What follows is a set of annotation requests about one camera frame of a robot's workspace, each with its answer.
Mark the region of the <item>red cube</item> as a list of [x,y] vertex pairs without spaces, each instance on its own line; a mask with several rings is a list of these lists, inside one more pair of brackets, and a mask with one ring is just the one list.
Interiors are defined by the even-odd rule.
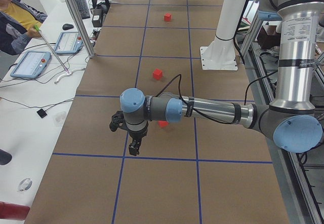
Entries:
[[161,128],[164,128],[169,124],[167,121],[158,121],[157,123]]

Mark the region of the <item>red cube block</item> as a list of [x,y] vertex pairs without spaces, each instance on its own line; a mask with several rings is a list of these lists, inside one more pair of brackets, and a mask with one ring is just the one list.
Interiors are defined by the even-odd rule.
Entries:
[[160,80],[163,77],[163,71],[160,69],[155,69],[152,73],[152,76],[155,80]]
[[165,13],[164,14],[164,22],[171,22],[172,21],[172,14],[171,13]]

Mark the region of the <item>small black square device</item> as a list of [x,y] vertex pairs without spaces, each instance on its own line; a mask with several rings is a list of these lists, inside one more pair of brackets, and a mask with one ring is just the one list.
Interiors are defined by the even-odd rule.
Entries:
[[44,110],[44,109],[39,109],[37,112],[36,112],[38,115],[39,115],[39,117],[40,118],[44,118],[44,117],[46,117],[48,114],[46,113],[46,111]]

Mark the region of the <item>clear tape roll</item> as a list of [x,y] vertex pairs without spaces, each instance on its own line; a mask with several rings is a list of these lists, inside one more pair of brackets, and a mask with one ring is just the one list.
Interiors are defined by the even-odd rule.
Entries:
[[32,186],[32,180],[30,178],[25,178],[20,181],[17,187],[17,192],[24,192],[30,189]]

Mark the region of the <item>far teach pendant tablet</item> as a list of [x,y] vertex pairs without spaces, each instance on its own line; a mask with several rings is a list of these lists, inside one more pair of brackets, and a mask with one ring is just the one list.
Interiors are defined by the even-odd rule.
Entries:
[[58,55],[71,55],[82,46],[82,38],[77,31],[65,31],[60,33],[54,51]]

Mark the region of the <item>teach pendant tablet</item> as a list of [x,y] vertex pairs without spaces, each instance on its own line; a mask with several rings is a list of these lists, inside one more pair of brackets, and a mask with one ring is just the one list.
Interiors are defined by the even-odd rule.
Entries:
[[54,51],[58,55],[71,55],[82,46],[82,38],[77,31],[65,31],[60,33]]
[[18,62],[10,76],[21,79],[36,79],[51,61],[50,52],[28,51]]

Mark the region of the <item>black power adapter box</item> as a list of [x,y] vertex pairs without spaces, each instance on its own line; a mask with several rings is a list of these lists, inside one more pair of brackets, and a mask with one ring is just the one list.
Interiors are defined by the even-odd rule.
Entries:
[[92,10],[93,27],[97,27],[97,28],[102,27],[107,11],[108,11],[107,5],[98,5],[96,8],[93,8]]

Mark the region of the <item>near teach pendant tablet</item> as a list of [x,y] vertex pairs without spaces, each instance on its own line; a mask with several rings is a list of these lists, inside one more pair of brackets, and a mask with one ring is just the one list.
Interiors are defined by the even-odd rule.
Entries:
[[18,62],[10,76],[21,79],[36,79],[51,61],[50,52],[28,51]]

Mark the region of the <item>black keyboard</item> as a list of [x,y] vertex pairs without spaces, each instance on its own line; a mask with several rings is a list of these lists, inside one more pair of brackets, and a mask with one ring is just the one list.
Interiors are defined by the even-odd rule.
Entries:
[[82,19],[90,18],[87,0],[74,0]]

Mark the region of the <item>red object at edge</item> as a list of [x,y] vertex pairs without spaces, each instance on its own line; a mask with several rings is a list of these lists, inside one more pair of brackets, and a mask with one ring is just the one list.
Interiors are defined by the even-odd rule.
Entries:
[[1,202],[1,219],[25,220],[29,211],[29,206]]

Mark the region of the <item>long metal grabber stick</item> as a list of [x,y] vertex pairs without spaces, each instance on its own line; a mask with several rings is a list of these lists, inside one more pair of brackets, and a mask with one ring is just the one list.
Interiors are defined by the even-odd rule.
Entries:
[[59,63],[61,64],[61,66],[63,67],[63,69],[65,70],[65,72],[70,75],[71,72],[68,70],[68,68],[64,65],[64,63],[61,61],[61,59],[59,58],[59,56],[56,54],[56,52],[54,51],[53,47],[51,46],[51,44],[46,40],[45,36],[43,35],[42,31],[40,30],[40,28],[37,25],[34,25],[34,29],[41,35],[41,37],[43,38],[43,40],[45,41],[45,43],[48,45],[49,49],[51,50],[52,54],[57,58],[57,60],[59,61]]

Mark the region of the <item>seated person yellow shirt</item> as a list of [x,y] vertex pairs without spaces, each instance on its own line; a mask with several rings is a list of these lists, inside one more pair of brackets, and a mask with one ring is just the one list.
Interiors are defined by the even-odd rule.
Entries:
[[21,0],[1,0],[1,51],[9,55],[20,54],[32,38],[41,35],[47,15]]

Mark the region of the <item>brown cardboard box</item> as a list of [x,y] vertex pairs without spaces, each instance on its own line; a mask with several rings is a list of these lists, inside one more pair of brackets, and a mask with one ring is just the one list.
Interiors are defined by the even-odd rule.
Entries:
[[280,33],[276,32],[276,26],[262,25],[257,36],[257,42],[261,49],[271,49],[280,46]]

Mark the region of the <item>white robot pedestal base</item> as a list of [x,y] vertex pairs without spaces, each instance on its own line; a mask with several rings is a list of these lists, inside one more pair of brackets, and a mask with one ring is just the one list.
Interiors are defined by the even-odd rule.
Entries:
[[203,70],[238,70],[235,60],[235,33],[249,0],[224,0],[214,40],[200,47]]

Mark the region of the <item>aluminium frame post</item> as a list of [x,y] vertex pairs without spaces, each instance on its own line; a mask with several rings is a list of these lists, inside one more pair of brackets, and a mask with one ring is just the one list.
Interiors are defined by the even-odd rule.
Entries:
[[80,13],[79,13],[76,2],[75,2],[75,0],[65,0],[65,2],[68,7],[68,10],[71,14],[71,17],[76,25],[76,28],[82,38],[82,41],[83,41],[84,47],[88,53],[88,56],[89,56],[89,58],[93,58],[95,55],[94,49],[93,49],[93,46],[92,46],[90,39],[88,37],[86,27],[83,23]]

